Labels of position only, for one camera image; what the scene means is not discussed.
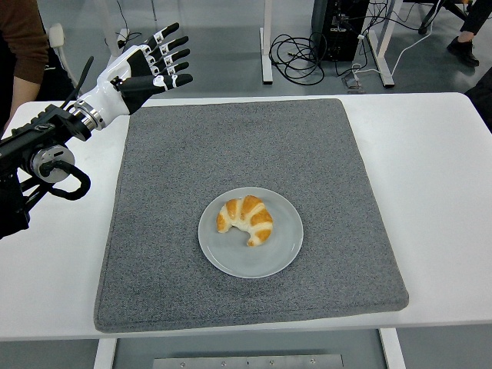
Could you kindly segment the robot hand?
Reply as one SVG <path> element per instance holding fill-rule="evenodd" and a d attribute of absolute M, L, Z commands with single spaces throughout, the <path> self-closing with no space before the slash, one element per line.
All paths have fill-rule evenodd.
<path fill-rule="evenodd" d="M 167 40 L 178 29 L 175 22 L 123 52 L 74 108 L 89 116 L 97 129 L 103 129 L 119 116 L 134 114 L 153 95 L 192 82 L 192 76 L 184 73 L 189 66 L 183 60 L 190 54 L 184 47 L 188 37 Z"/>

